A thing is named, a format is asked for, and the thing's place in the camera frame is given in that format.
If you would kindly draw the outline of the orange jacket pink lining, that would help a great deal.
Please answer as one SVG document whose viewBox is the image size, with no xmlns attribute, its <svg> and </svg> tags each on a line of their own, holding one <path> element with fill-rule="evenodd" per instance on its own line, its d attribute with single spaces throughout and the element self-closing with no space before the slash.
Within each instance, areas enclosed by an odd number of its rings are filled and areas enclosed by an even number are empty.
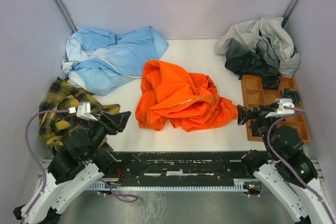
<svg viewBox="0 0 336 224">
<path fill-rule="evenodd" d="M 141 91 L 135 118 L 143 129 L 160 131 L 171 123 L 193 132 L 222 127 L 238 118 L 237 106 L 218 94 L 209 76 L 165 61 L 146 62 Z"/>
</svg>

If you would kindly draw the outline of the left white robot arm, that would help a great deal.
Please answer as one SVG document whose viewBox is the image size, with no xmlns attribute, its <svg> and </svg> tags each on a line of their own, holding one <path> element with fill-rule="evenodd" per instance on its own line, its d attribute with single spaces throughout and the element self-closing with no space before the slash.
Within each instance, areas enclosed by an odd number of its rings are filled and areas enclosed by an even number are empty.
<svg viewBox="0 0 336 224">
<path fill-rule="evenodd" d="M 116 171 L 117 160 L 104 139 L 123 132 L 131 112 L 102 111 L 94 116 L 81 107 L 60 112 L 87 120 L 89 129 L 70 132 L 48 167 L 40 166 L 42 184 L 28 203 L 13 211 L 21 223 L 57 223 L 69 204 L 90 184 Z"/>
</svg>

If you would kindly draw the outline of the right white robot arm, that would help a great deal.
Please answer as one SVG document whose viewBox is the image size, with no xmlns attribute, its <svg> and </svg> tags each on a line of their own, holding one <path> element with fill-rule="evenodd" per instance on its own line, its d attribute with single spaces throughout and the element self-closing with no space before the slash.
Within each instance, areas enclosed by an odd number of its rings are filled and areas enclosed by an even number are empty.
<svg viewBox="0 0 336 224">
<path fill-rule="evenodd" d="M 317 169 L 303 152 L 298 131 L 278 124 L 304 114 L 288 100 L 279 100 L 259 108 L 238 105 L 238 125 L 252 120 L 260 134 L 268 157 L 257 150 L 242 157 L 241 172 L 255 177 L 279 200 L 294 223 L 335 223 L 335 213 L 326 199 Z"/>
</svg>

